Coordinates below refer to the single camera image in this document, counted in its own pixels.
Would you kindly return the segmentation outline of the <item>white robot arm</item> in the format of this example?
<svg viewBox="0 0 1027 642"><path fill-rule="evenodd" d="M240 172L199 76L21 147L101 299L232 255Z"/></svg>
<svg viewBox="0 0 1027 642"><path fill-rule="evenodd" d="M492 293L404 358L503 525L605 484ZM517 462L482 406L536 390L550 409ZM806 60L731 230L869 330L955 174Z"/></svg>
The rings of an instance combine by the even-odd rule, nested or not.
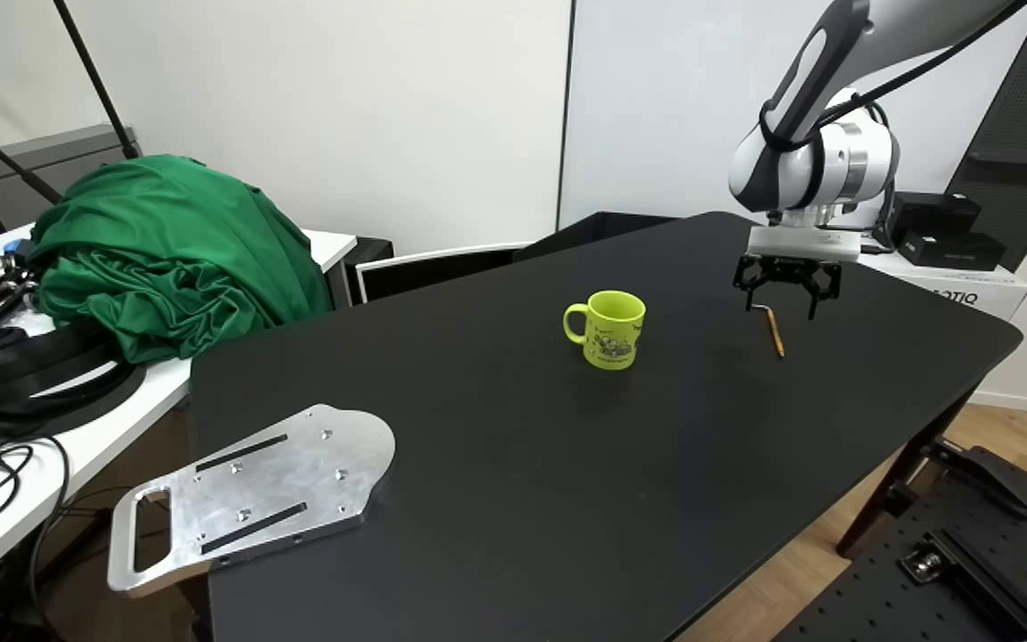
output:
<svg viewBox="0 0 1027 642"><path fill-rule="evenodd" d="M1027 0L831 0L777 88L731 155L727 193L750 230L735 286L802 286L810 306L840 293L861 239L827 218L889 198L897 139L882 101L941 69L1008 22Z"/></svg>

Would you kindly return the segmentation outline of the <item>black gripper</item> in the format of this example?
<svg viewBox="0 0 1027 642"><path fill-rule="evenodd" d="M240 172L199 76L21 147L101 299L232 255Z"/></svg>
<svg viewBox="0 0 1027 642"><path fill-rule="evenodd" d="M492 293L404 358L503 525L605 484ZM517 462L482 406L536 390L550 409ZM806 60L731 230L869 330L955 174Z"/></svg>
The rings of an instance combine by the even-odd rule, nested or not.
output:
<svg viewBox="0 0 1027 642"><path fill-rule="evenodd" d="M840 269L858 256L854 232L823 230L751 230L745 256L735 269L735 290L743 305L755 305L755 290L765 281L806 286L810 306L833 299L840 293Z"/></svg>

